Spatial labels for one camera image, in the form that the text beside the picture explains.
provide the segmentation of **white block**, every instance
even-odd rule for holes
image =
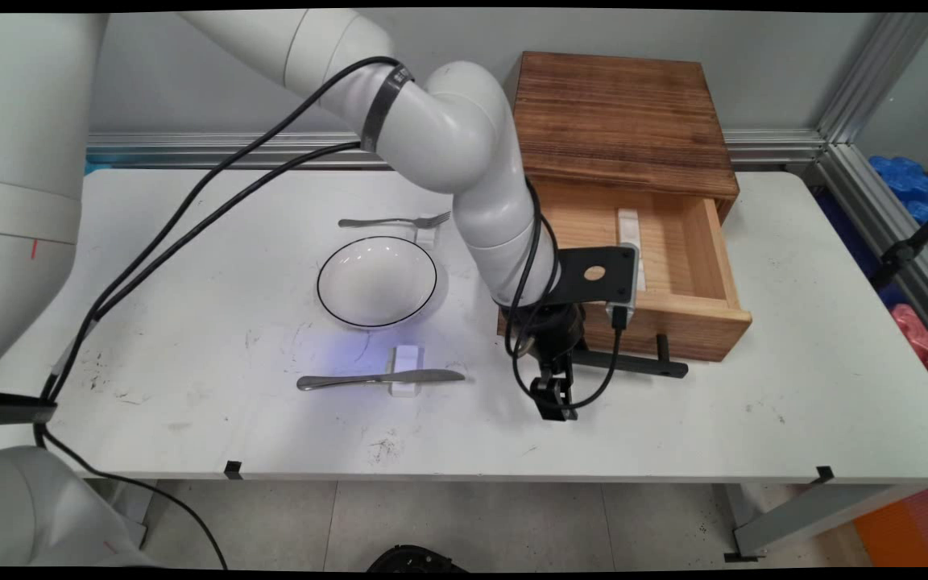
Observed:
[[[416,371],[422,368],[425,349],[414,345],[400,345],[391,349],[389,366],[391,372]],[[417,396],[421,386],[417,383],[389,383],[391,396]]]
[[[424,247],[425,251],[427,252],[435,250],[435,242],[436,239],[438,239],[437,232],[439,231],[439,228],[442,228],[442,224],[430,229],[416,229],[416,234],[413,236],[413,242],[416,243],[417,246]]]
[[[647,291],[647,275],[644,273],[644,249],[640,245],[640,214],[634,209],[618,210],[618,242],[632,243],[640,249],[640,264],[636,273],[636,290]]]

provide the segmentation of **wooden box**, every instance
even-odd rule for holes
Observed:
[[[561,247],[614,246],[619,209],[640,216],[647,290],[622,350],[656,353],[663,333],[675,357],[725,358],[751,324],[721,227],[740,188],[699,63],[526,52],[515,123]],[[610,350],[603,305],[586,316]]]

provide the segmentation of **white bowl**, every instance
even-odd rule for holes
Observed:
[[[435,293],[435,262],[422,247],[376,235],[339,247],[317,274],[321,307],[359,328],[391,326],[424,308]]]

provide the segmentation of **bowl rim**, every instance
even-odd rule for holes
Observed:
[[[432,280],[432,290],[428,293],[428,296],[425,298],[425,301],[422,302],[422,304],[420,304],[420,307],[413,309],[413,312],[409,313],[403,318],[399,320],[387,322],[384,324],[359,324],[357,322],[351,322],[350,320],[347,320],[345,318],[338,316],[337,313],[333,313],[331,309],[328,308],[328,305],[325,304],[325,298],[321,296],[321,275],[324,275],[325,267],[328,267],[328,262],[330,262],[332,258],[335,257],[336,254],[338,254],[339,252],[342,252],[342,250],[345,250],[347,247],[353,246],[354,243],[363,242],[365,241],[365,239],[375,239],[375,238],[397,239],[397,241],[399,242],[407,242],[409,243],[410,246],[416,247],[417,250],[420,250],[420,252],[424,255],[424,257],[428,258],[428,262],[432,265],[432,275],[434,275],[434,280]],[[429,300],[432,300],[432,296],[435,294],[435,287],[437,287],[438,284],[439,284],[439,268],[435,267],[435,260],[432,259],[431,254],[429,254],[428,251],[424,249],[424,247],[417,245],[416,242],[410,241],[410,239],[397,238],[395,235],[368,235],[367,238],[354,239],[353,242],[349,242],[345,246],[340,246],[338,250],[335,250],[334,252],[332,252],[332,255],[328,256],[328,259],[325,260],[325,263],[321,265],[320,271],[317,271],[317,282],[314,283],[314,287],[317,290],[317,299],[321,301],[321,308],[325,309],[325,312],[330,313],[330,315],[332,315],[332,317],[334,317],[336,320],[345,322],[346,324],[349,324],[350,326],[356,326],[359,328],[382,328],[384,326],[392,326],[393,324],[401,323],[404,320],[409,319],[411,316],[416,315],[416,313],[420,312],[421,309],[424,308],[426,304],[428,304]]]

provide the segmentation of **butter knife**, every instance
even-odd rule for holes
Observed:
[[[387,375],[356,375],[356,377],[300,377],[296,387],[302,392],[313,389],[346,385],[349,383],[431,383],[438,381],[463,381],[464,375],[442,368],[423,368],[418,371],[390,372]]]

